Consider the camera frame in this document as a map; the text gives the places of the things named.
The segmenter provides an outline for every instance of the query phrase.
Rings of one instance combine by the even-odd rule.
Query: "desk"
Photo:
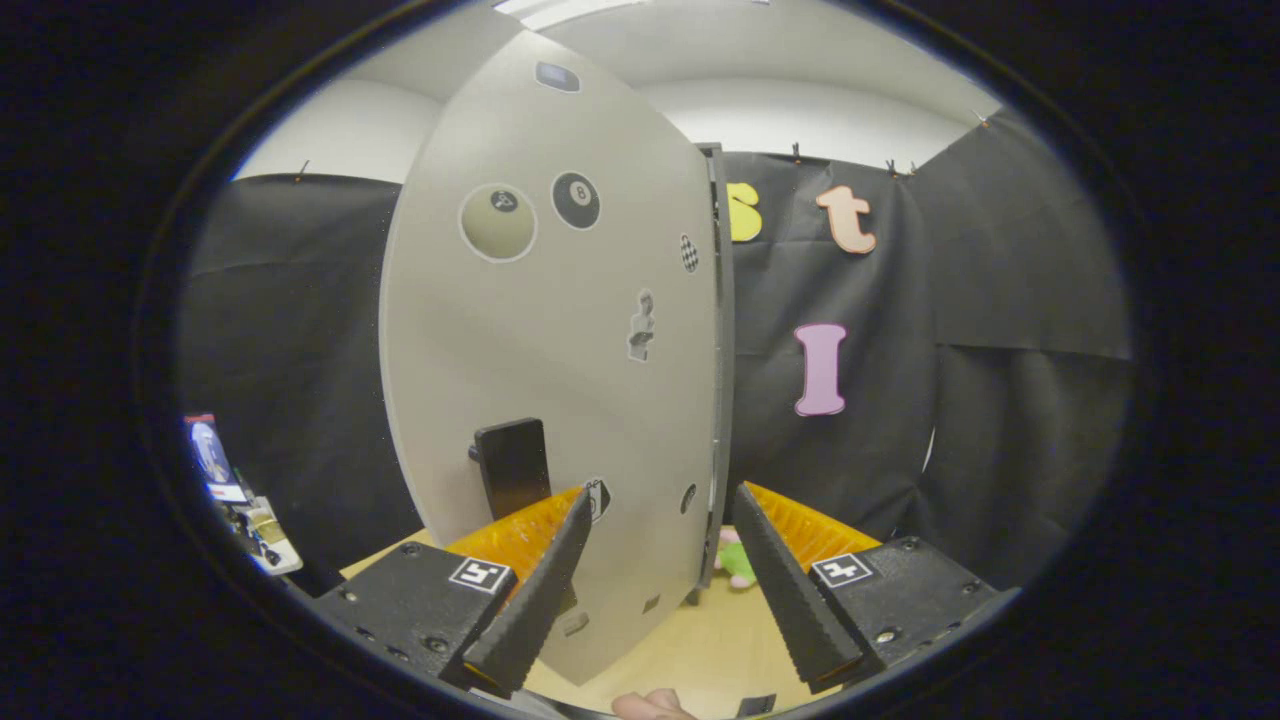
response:
[[[434,547],[424,529],[404,538]],[[351,579],[401,543],[342,570]],[[837,692],[812,694],[796,678],[782,634],[769,614],[759,585],[730,588],[718,571],[696,606],[681,605],[631,652],[582,685],[575,685],[535,661],[525,689],[538,694],[609,712],[613,698],[655,688],[675,688],[685,710],[712,720],[737,715],[744,697],[776,693],[774,710],[785,710]]]

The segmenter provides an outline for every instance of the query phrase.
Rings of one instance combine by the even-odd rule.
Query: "white wall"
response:
[[[800,154],[900,170],[923,165],[972,129],[881,95],[790,81],[704,79],[639,88],[692,142]]]
[[[293,111],[253,150],[236,178],[271,173],[404,182],[440,104],[380,82],[337,79]]]
[[[911,105],[837,87],[767,79],[705,79],[639,88],[691,142],[726,150],[791,152],[908,170],[969,132]],[[352,176],[404,182],[440,104],[390,85],[338,79],[266,137],[237,178],[270,173]]]

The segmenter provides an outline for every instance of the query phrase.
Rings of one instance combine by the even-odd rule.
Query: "sticker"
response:
[[[724,186],[728,192],[728,234],[733,242],[755,240],[764,228],[764,218],[754,208],[760,201],[760,193],[745,182],[731,182]]]
[[[458,209],[458,231],[472,252],[490,263],[513,263],[538,237],[538,217],[522,192],[489,183],[467,193]]]
[[[502,579],[506,578],[509,571],[511,568],[507,568],[506,565],[467,557],[462,561],[462,565],[458,565],[458,569],[449,575],[449,582],[493,594],[498,589],[498,585],[502,584]]]
[[[847,184],[838,184],[818,196],[818,206],[827,209],[831,237],[845,252],[865,255],[876,250],[876,236],[864,233],[859,214],[872,211],[870,202],[854,197]]]
[[[600,219],[600,193],[579,173],[562,173],[552,183],[556,214],[571,228],[585,231]]]
[[[609,510],[609,487],[604,484],[604,478],[591,478],[584,486],[586,488],[586,505],[591,509],[591,523],[594,524]]]
[[[686,273],[698,269],[698,249],[694,247],[694,241],[689,240],[687,234],[680,236],[680,261],[685,265]]]
[[[493,191],[493,195],[489,196],[489,204],[499,213],[515,213],[516,208],[520,206],[516,196],[506,190]]]
[[[796,415],[836,415],[845,409],[840,396],[840,341],[845,328],[831,323],[800,325],[796,340],[804,346],[804,395],[796,402]]]
[[[822,578],[822,582],[828,588],[838,588],[840,585],[865,580],[874,575],[870,568],[851,552],[837,555],[828,560],[819,560],[813,566],[818,570],[818,577]]]
[[[640,311],[631,315],[631,334],[627,336],[627,357],[637,363],[649,361],[649,343],[653,342],[653,292],[641,290],[636,297]]]
[[[538,63],[538,67],[534,69],[534,78],[541,85],[561,92],[579,92],[582,90],[582,82],[577,79],[577,73],[550,63]]]

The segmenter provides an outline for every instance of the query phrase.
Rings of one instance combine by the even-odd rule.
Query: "orange letter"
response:
[[[865,255],[876,250],[876,236],[864,233],[858,222],[859,213],[870,213],[872,206],[865,200],[854,197],[847,184],[838,184],[818,196],[818,206],[827,209],[827,222],[831,223],[831,237],[845,252]]]

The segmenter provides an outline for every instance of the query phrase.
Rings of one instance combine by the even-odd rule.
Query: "black backdrop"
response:
[[[756,188],[763,219],[733,245],[731,492],[751,480],[882,539],[920,534],[996,585],[1027,582],[1082,521],[1126,411],[1124,287],[1083,188],[1007,111],[915,176],[724,161],[730,182]],[[831,238],[815,199],[837,184],[870,204],[868,255]],[[378,369],[397,192],[325,176],[232,183],[182,304],[182,401],[218,415],[232,461],[306,559],[297,580],[311,592],[421,527]],[[849,332],[837,415],[795,413],[792,332],[809,323]]]

